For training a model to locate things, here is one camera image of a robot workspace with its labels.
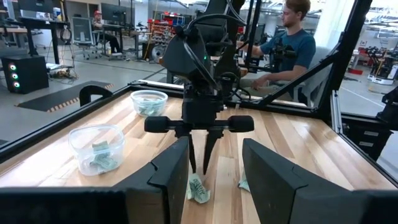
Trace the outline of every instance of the person sitting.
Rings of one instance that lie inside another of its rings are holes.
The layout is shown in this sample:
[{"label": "person sitting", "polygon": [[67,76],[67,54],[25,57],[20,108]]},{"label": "person sitting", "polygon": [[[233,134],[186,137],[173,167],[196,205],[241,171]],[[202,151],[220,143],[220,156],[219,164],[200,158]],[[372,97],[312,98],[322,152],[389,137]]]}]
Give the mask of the person sitting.
[{"label": "person sitting", "polygon": [[[96,10],[94,12],[94,19],[93,19],[93,26],[94,26],[94,30],[100,30],[102,29],[102,13],[99,10]],[[111,53],[120,53],[120,46],[119,46],[119,42],[118,39],[110,34],[100,34],[99,38],[100,39],[104,39],[104,35],[105,35],[105,40],[109,41],[109,44],[111,45]]]},{"label": "person sitting", "polygon": [[[269,54],[276,44],[276,40],[282,39],[284,45],[291,45],[293,47],[297,57],[295,59],[284,58],[279,67],[280,72],[278,73],[267,73],[256,79],[242,79],[240,87],[247,90],[251,95],[263,97],[280,88],[277,85],[265,86],[265,84],[279,80],[291,81],[308,70],[315,55],[316,44],[313,36],[303,30],[302,21],[310,10],[310,6],[310,0],[286,0],[282,22],[287,32],[284,32],[282,35],[276,35],[269,42],[260,46],[253,46],[252,48],[253,56]],[[243,42],[238,41],[236,45],[240,47],[243,45]],[[244,46],[243,50],[247,51],[248,45]],[[299,93],[299,101],[307,102],[303,97],[305,96]],[[289,94],[282,95],[279,99],[292,101],[292,98],[293,90]]]}]

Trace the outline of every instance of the blue t-shirt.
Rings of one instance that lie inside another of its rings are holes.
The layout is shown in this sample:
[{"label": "blue t-shirt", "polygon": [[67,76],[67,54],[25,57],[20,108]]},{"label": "blue t-shirt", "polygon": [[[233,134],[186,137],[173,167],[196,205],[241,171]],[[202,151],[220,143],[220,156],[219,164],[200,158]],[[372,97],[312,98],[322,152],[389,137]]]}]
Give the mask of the blue t-shirt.
[{"label": "blue t-shirt", "polygon": [[279,70],[281,72],[291,71],[295,65],[300,65],[308,69],[317,47],[313,36],[303,29],[293,35],[287,35],[285,32],[282,35],[276,35],[269,42],[261,45],[262,53],[269,54],[278,37],[282,39],[284,45],[292,46],[297,55],[297,58],[294,59],[284,58]]}]

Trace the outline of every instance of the black rubber pad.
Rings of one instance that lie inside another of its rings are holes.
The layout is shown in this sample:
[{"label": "black rubber pad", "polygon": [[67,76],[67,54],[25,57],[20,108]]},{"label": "black rubber pad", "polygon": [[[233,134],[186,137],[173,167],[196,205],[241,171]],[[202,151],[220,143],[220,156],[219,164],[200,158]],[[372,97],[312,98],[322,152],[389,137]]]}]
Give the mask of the black rubber pad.
[{"label": "black rubber pad", "polygon": [[16,106],[32,110],[54,112],[66,106],[79,102],[79,92],[87,85],[97,85],[104,88],[111,88],[113,85],[109,83],[89,81],[73,87],[51,93],[33,100],[20,103]]}]

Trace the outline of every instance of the gray floor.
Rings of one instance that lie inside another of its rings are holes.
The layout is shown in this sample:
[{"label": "gray floor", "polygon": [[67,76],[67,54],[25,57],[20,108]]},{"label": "gray floor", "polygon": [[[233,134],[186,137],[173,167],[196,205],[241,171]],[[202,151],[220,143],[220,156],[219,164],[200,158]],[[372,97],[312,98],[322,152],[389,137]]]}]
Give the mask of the gray floor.
[{"label": "gray floor", "polygon": [[[48,54],[47,62],[53,63],[52,49],[49,51],[48,49],[39,49],[39,53],[46,57]],[[69,48],[64,50],[60,47],[61,63],[71,65],[71,56]],[[166,76],[166,70],[162,69],[160,65],[149,64],[147,62],[108,61],[106,58],[85,60],[82,55],[79,55],[75,59],[75,71],[79,79],[72,85],[94,80],[112,83],[114,86],[111,91],[116,91],[133,80],[147,78],[148,80],[159,81]],[[392,90],[394,86],[382,86],[371,83],[366,79],[366,74],[347,74],[347,76],[356,78],[359,81],[345,80],[341,84],[340,103],[342,111],[374,116],[377,112],[383,110],[384,105],[381,103],[382,94],[371,93],[368,89],[385,93]],[[0,128],[0,139],[2,140],[16,140],[56,119],[62,118],[79,107],[78,103],[75,103],[53,113],[18,108],[14,105],[62,89],[70,88],[71,85],[50,82],[50,88],[48,89],[35,91],[28,95],[16,95],[10,94],[7,91],[4,80],[0,82],[0,114],[2,115],[0,116],[0,127],[2,127]],[[383,150],[378,163],[398,179],[397,145],[398,135],[394,133]]]}]

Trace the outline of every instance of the clear plastic bowl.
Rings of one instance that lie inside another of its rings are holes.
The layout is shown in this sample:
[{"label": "clear plastic bowl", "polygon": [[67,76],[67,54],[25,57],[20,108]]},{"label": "clear plastic bowl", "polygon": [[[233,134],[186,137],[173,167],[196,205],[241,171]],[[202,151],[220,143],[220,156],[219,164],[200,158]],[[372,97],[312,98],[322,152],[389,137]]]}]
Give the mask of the clear plastic bowl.
[{"label": "clear plastic bowl", "polygon": [[140,116],[159,116],[163,113],[168,96],[161,91],[140,90],[131,93],[134,109]]},{"label": "clear plastic bowl", "polygon": [[98,175],[123,162],[124,135],[115,125],[77,128],[69,133],[69,145],[83,175]]}]

